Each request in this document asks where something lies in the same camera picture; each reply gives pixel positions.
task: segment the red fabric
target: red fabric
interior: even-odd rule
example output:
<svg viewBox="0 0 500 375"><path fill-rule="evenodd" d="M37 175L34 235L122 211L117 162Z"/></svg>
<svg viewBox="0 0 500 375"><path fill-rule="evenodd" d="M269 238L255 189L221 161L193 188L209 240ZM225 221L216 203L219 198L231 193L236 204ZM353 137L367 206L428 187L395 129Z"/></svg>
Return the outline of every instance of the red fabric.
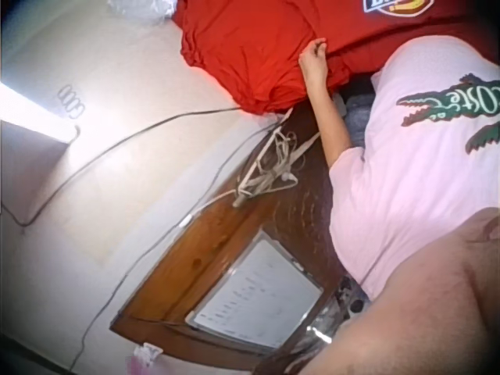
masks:
<svg viewBox="0 0 500 375"><path fill-rule="evenodd" d="M174 21L184 31L186 62L213 75L244 110L260 114L305 97L297 61L313 38L327 38L333 89L354 73L379 70L399 45L422 35L463 37L487 52L466 14L466 0L435 0L417 17L364 13L363 0L180 0Z"/></svg>

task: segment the white wall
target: white wall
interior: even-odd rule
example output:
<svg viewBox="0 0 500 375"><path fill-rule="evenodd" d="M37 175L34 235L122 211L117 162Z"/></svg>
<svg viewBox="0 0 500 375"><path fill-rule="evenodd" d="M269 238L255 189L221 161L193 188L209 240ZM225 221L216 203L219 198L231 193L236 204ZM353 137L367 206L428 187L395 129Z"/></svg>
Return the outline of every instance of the white wall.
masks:
<svg viewBox="0 0 500 375"><path fill-rule="evenodd" d="M4 27L4 38L12 38L2 54L4 83L60 116L67 115L56 93L72 84L87 106L77 120L81 136L59 161L57 146L4 127L2 200L24 219L74 170L131 132L178 113L234 106L211 77L185 65L172 23L146 27L112 18L104 1L73 0L54 16L58 3L66 1L35 9L50 22L23 24L31 18L20 12ZM83 173L32 227L20 230L3 213L3 331L68 366L127 267L187 214L236 146L269 122L241 112L176 120ZM243 147L219 183L258 140ZM139 264L97 321L78 373L126 373L134 344L109 324L171 241ZM167 357L161 362L169 375L233 373Z"/></svg>

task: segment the skin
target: skin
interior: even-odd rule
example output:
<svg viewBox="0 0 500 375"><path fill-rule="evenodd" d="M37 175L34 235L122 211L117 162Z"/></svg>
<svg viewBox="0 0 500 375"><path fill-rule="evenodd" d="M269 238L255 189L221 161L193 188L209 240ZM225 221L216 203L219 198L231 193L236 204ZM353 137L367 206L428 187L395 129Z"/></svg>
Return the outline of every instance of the skin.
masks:
<svg viewBox="0 0 500 375"><path fill-rule="evenodd" d="M325 50L323 39L313 41L299 62L333 166L351 143L327 94ZM482 373L500 332L498 222L498 208L479 211L399 265L301 375Z"/></svg>

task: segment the crocodile logo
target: crocodile logo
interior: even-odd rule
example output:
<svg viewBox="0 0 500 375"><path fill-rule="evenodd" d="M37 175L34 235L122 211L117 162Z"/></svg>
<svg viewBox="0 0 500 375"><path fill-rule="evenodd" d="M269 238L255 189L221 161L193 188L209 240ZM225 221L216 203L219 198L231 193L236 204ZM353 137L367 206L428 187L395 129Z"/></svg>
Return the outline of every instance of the crocodile logo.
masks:
<svg viewBox="0 0 500 375"><path fill-rule="evenodd" d="M403 127L430 120L435 123L451 121L461 116L477 118L494 117L500 113L500 80L484 81L474 74L467 74L460 83L444 91L428 91L400 98L397 105L420 107L405 117ZM487 125L469 139L466 152L483 148L486 144L500 142L500 122Z"/></svg>
<svg viewBox="0 0 500 375"><path fill-rule="evenodd" d="M417 17L433 4L434 0L363 0L365 13L378 11L396 17Z"/></svg>

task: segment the pink t-shirt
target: pink t-shirt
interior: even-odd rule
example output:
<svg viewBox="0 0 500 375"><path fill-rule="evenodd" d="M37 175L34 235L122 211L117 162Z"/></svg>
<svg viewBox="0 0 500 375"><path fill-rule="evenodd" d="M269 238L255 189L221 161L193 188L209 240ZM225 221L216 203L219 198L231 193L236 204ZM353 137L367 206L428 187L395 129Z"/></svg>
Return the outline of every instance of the pink t-shirt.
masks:
<svg viewBox="0 0 500 375"><path fill-rule="evenodd" d="M453 37L404 44L377 74L366 149L330 171L330 232L376 298L395 268L475 212L498 207L500 69Z"/></svg>

